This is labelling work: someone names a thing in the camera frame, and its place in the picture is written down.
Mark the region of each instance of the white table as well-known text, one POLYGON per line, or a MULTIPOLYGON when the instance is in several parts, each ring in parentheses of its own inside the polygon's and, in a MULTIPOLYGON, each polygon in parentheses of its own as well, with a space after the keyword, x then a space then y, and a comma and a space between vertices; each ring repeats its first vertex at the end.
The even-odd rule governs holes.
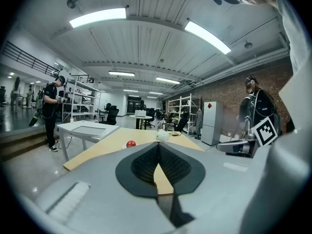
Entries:
POLYGON ((59 140, 60 140, 60 143, 62 145, 62 150, 63 150, 65 160, 68 161, 69 159, 68 159, 68 155, 67 155, 67 151, 66 151, 64 133, 68 133, 68 134, 75 136, 77 138, 81 138, 83 150, 85 151, 85 150, 87 150, 86 140, 93 142, 93 143, 98 143, 99 141, 104 139, 106 136, 108 136, 112 132, 116 131, 118 128, 120 128, 120 127, 119 126, 106 125, 106 124, 100 124, 100 123, 85 121, 85 120, 58 125, 59 140), (103 134, 101 134, 100 137, 91 137, 91 136, 87 136, 87 135, 77 134, 74 131, 74 129, 76 129, 77 127, 80 127, 80 126, 102 128, 102 129, 105 129, 105 131, 103 134))
POLYGON ((143 116, 143 117, 141 117, 141 116, 134 116, 134 115, 130 115, 130 117, 136 118, 136 129, 139 128, 140 119, 144 119, 144 120, 145 120, 144 130, 146 130, 146 123, 147 123, 146 120, 147 120, 147 119, 153 118, 153 117, 151 117, 151 116, 143 116))

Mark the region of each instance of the black pants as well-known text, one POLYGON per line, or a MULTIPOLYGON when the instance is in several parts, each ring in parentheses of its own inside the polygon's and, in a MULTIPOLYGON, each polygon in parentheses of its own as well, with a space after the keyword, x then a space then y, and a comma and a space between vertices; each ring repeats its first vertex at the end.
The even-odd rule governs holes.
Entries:
POLYGON ((47 139, 49 143, 49 147, 52 147, 55 144, 54 139, 54 128, 55 128, 55 121, 56 115, 53 114, 50 118, 44 118, 45 121, 45 130, 47 132, 47 139))

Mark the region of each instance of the step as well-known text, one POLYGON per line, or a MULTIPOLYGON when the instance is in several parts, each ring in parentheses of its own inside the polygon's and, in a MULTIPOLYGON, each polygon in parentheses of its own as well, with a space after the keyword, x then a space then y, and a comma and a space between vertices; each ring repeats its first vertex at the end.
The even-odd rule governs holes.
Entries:
POLYGON ((4 148, 4 147, 11 146, 11 145, 15 145, 17 143, 27 141, 29 139, 34 139, 34 138, 45 136, 45 135, 46 135, 45 131, 43 129, 40 129, 40 130, 35 130, 35 131, 19 134, 19 135, 7 136, 4 138, 0 138, 0 146, 1 148, 4 148))
MULTIPOLYGON (((59 139, 58 135, 54 135, 54 139, 59 139)), ((28 151, 31 151, 39 146, 46 145, 47 141, 44 136, 38 136, 36 138, 26 139, 22 142, 18 142, 15 145, 10 145, 5 148, 1 148, 0 155, 3 161, 7 161, 28 151)))

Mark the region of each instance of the railing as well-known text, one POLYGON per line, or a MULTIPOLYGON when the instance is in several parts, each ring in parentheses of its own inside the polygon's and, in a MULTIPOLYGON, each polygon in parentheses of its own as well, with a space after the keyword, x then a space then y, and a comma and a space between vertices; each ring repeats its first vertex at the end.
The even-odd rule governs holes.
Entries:
POLYGON ((58 69, 28 54, 27 52, 21 50, 20 48, 10 43, 9 41, 6 42, 2 54, 28 67, 40 71, 46 75, 57 77, 59 74, 58 69))
POLYGON ((78 79, 78 81, 83 83, 94 83, 94 78, 92 78, 89 75, 74 75, 72 76, 75 80, 78 79))

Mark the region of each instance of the round table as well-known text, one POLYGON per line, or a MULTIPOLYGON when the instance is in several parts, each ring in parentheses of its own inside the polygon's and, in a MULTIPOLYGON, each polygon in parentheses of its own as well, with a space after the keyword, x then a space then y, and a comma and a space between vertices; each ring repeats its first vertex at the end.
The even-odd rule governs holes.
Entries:
POLYGON ((153 118, 153 117, 151 117, 151 116, 144 116, 144 117, 140 117, 140 116, 134 116, 134 115, 130 115, 130 117, 132 117, 132 118, 136 118, 136 129, 138 129, 138 128, 139 128, 139 125, 140 125, 140 119, 144 119, 144 120, 145 120, 144 130, 146 130, 146 124, 147 124, 146 120, 147 120, 147 119, 151 119, 151 118, 153 118))

